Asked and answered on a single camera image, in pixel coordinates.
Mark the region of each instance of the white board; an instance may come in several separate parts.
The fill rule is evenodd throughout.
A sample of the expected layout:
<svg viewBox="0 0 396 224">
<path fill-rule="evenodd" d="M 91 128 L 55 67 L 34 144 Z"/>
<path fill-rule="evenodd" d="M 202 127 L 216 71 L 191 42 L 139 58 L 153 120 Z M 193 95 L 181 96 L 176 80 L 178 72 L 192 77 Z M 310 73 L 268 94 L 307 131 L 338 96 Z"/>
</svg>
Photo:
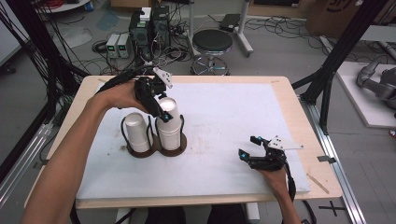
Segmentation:
<svg viewBox="0 0 396 224">
<path fill-rule="evenodd" d="M 185 152 L 132 157 L 122 149 L 120 122 L 135 109 L 111 109 L 93 141 L 78 199 L 271 194 L 263 177 L 238 157 L 238 148 L 264 156 L 263 147 L 249 142 L 251 135 L 290 138 L 270 85 L 174 83 L 167 95 L 185 118 Z M 308 192 L 296 151 L 287 156 L 297 192 Z"/>
<path fill-rule="evenodd" d="M 372 91 L 356 85 L 358 73 L 366 65 L 367 63 L 343 63 L 338 69 L 341 83 L 367 127 L 395 128 L 396 118 L 394 118 L 394 114 L 396 110 L 387 107 L 384 101 L 376 98 Z M 379 64 L 371 79 L 379 82 L 382 72 L 394 66 Z"/>
</svg>

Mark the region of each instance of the white cup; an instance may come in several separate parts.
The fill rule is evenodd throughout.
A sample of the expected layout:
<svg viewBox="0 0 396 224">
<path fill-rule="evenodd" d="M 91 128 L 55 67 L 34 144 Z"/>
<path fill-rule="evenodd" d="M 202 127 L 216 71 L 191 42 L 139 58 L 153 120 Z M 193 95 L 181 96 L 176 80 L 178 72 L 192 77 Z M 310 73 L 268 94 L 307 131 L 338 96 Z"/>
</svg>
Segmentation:
<svg viewBox="0 0 396 224">
<path fill-rule="evenodd" d="M 176 129 L 174 132 L 165 132 L 158 129 L 158 135 L 161 139 L 161 145 L 167 150 L 175 150 L 180 147 L 180 128 Z"/>
<path fill-rule="evenodd" d="M 168 112 L 173 117 L 167 122 L 163 122 L 163 120 L 158 119 L 158 129 L 161 129 L 162 131 L 167 133 L 172 133 L 176 130 L 179 130 L 181 127 L 181 118 L 177 110 L 176 101 L 170 97 L 164 97 L 159 100 L 158 103 L 163 111 Z"/>
<path fill-rule="evenodd" d="M 125 117 L 125 126 L 129 143 L 134 151 L 145 152 L 151 148 L 152 135 L 150 131 L 148 131 L 148 136 L 146 135 L 147 124 L 141 114 L 136 112 L 129 114 Z"/>
</svg>

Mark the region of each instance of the desk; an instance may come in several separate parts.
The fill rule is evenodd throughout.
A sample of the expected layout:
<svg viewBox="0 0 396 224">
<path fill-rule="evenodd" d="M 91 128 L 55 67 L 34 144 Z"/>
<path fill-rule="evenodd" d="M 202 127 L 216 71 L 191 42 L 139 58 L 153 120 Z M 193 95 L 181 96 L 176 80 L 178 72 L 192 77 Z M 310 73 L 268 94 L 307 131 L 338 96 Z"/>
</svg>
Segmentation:
<svg viewBox="0 0 396 224">
<path fill-rule="evenodd" d="M 86 101 L 92 97 L 98 85 L 103 80 L 111 77 L 86 77 L 78 91 L 75 101 L 70 107 L 64 124 L 62 125 L 54 144 L 49 152 L 50 158 L 56 147 L 59 146 L 66 132 L 81 113 Z M 342 191 L 332 169 L 327 162 L 319 162 L 317 156 L 324 153 L 302 110 L 300 103 L 285 77 L 196 77 L 196 76 L 173 76 L 174 87 L 177 83 L 263 83 L 270 84 L 276 99 L 279 101 L 280 110 L 287 123 L 291 138 L 304 145 L 304 150 L 298 154 L 311 190 L 308 193 L 298 194 L 296 199 L 317 199 L 341 197 Z M 78 200 L 77 208 L 100 208 L 100 207 L 146 207 L 159 205 L 190 205 L 210 203 L 247 203 L 273 201 L 271 194 L 244 194 L 244 195 L 210 195 L 210 196 L 185 196 L 185 197 L 156 197 L 128 199 L 102 199 L 102 200 Z"/>
</svg>

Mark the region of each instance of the chair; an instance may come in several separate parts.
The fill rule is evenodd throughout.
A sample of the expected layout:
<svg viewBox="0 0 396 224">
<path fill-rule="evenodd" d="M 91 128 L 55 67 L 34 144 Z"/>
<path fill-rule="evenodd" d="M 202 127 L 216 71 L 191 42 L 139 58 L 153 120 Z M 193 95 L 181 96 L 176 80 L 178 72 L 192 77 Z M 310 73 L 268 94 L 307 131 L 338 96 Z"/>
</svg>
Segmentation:
<svg viewBox="0 0 396 224">
<path fill-rule="evenodd" d="M 213 74 L 229 76 L 227 63 L 220 56 L 231 49 L 233 40 L 221 30 L 203 30 L 192 38 L 192 46 L 201 52 L 202 56 L 194 61 L 191 73 L 195 75 Z"/>
</svg>

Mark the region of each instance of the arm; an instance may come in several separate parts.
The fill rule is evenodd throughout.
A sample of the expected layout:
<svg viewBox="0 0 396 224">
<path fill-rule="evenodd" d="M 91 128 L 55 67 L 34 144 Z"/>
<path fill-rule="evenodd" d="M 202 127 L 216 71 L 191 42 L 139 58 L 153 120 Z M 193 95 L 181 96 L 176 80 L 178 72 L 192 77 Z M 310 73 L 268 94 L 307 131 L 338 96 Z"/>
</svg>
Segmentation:
<svg viewBox="0 0 396 224">
<path fill-rule="evenodd" d="M 281 169 L 279 171 L 259 171 L 265 179 L 276 197 L 280 211 L 282 212 L 283 221 L 285 224 L 301 224 L 297 211 L 289 196 L 288 187 L 286 185 L 286 171 Z"/>
<path fill-rule="evenodd" d="M 67 223 L 93 138 L 108 109 L 146 109 L 134 98 L 134 82 L 94 95 L 49 160 L 31 194 L 21 223 Z"/>
</svg>

